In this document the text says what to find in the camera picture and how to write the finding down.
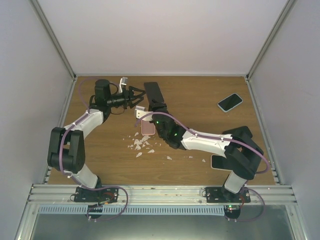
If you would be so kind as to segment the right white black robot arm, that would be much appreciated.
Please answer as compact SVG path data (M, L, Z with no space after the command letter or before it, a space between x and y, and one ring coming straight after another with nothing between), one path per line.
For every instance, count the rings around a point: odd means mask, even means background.
M149 100L148 110L156 112L152 115L155 129L171 148L212 153L212 167L230 171L221 190L221 196L226 202L234 202L243 185L257 174L264 152L252 140L253 135L247 126L217 135L179 125L169 117L167 105L156 99Z

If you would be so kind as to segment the purple black phone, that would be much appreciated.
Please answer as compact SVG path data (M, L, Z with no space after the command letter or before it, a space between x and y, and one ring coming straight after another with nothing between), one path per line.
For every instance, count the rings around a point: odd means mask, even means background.
M157 102L165 102L161 89L157 82L145 82L143 84L148 103L155 99Z

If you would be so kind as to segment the pink phone case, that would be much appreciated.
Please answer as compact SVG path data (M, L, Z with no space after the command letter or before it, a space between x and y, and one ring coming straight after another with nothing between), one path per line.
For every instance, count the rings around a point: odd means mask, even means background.
M141 121L141 134L143 136L152 136L156 134L155 125L152 122L142 120Z

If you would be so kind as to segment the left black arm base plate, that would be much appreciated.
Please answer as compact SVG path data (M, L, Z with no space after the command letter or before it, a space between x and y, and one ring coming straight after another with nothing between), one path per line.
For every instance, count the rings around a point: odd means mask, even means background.
M118 201L119 189L110 187L103 190L89 190L77 187L75 193L70 196L70 200L76 203L116 203Z

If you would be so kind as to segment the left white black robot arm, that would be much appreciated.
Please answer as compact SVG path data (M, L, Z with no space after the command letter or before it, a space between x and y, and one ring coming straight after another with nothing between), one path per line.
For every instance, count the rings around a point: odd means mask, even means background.
M132 109L144 100L146 91L127 86L127 82L126 77L119 84L98 79L84 114L65 127L53 128L50 133L48 166L86 189L85 195L92 202L102 199L103 189L100 178L85 164L85 138L108 119L113 108Z

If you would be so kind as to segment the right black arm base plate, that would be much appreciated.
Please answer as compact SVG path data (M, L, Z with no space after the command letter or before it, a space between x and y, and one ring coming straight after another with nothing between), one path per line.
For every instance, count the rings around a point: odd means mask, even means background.
M232 193L223 186L207 186L201 193L206 198L207 203L250 203L251 198L248 190Z

